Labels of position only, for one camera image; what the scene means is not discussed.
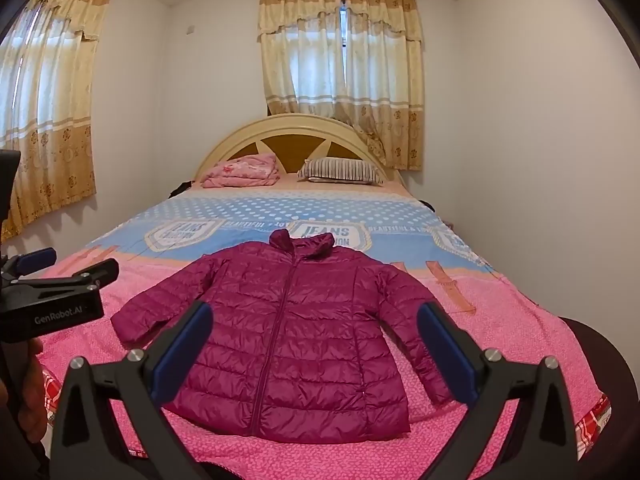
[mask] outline pink bed sheet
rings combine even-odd
[[[84,266],[81,259],[57,268],[64,273]],[[126,353],[110,323],[126,301],[173,274],[176,267],[121,262],[119,280],[101,294],[105,317],[85,326],[45,338],[42,361],[62,378],[69,360],[83,355],[96,364],[119,360]],[[482,348],[500,348],[511,360],[537,363],[548,354],[561,362],[570,392],[577,432],[585,416],[601,400],[587,361],[573,333],[560,319],[533,305],[511,283],[498,275],[481,276],[447,269],[469,304],[482,312],[472,316],[452,301],[428,271],[412,272],[428,286],[458,325],[468,330]],[[435,459],[462,420],[465,407],[452,402],[444,408],[431,405],[410,364],[390,343],[409,400],[411,433],[388,442],[363,442],[339,446],[279,444],[258,438],[221,436],[198,428],[172,414],[166,416],[190,453],[201,462],[213,462],[246,480],[413,480]],[[142,446],[125,410],[114,403],[116,418],[127,445],[137,454]],[[510,402],[472,478],[489,471],[507,435],[516,402]]]

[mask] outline pink folded blanket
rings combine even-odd
[[[200,179],[202,187],[273,186],[280,179],[276,156],[246,155],[219,162]]]

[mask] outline blue gripper pad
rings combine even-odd
[[[54,265],[58,255],[55,249],[49,247],[47,249],[41,249],[33,253],[20,256],[18,262],[15,264],[15,270],[19,276],[28,276],[34,272],[38,272],[42,269]]]
[[[149,394],[157,407],[175,399],[213,329],[213,311],[207,303],[194,305],[184,317],[189,319],[162,334],[172,341],[151,370]]]
[[[479,395],[478,374],[481,370],[478,368],[481,364],[474,365],[460,344],[471,342],[479,355],[478,346],[434,303],[426,303],[418,309],[418,332],[454,398],[468,406],[473,405]]]

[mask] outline plaid fabric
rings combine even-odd
[[[44,406],[47,409],[47,420],[53,426],[62,387],[53,373],[44,366],[42,367],[42,377],[44,378]]]
[[[611,403],[609,398],[603,394],[595,407],[575,427],[578,460],[593,447],[610,418]]]
[[[322,182],[348,184],[384,184],[376,167],[366,160],[326,156],[306,160],[298,172],[300,178],[322,179]]]
[[[62,388],[54,375],[45,367],[42,367],[42,375],[44,377],[47,418],[49,425],[53,427],[58,410],[58,401],[60,400],[60,390]],[[611,403],[609,402],[609,398],[603,394],[594,408],[575,425],[578,460],[593,447],[610,418]],[[146,458],[146,453],[141,449],[129,449],[129,452],[133,456]]]

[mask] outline striped pillow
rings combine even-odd
[[[378,170],[370,162],[333,156],[306,160],[305,165],[298,172],[298,176],[312,182],[384,184]]]

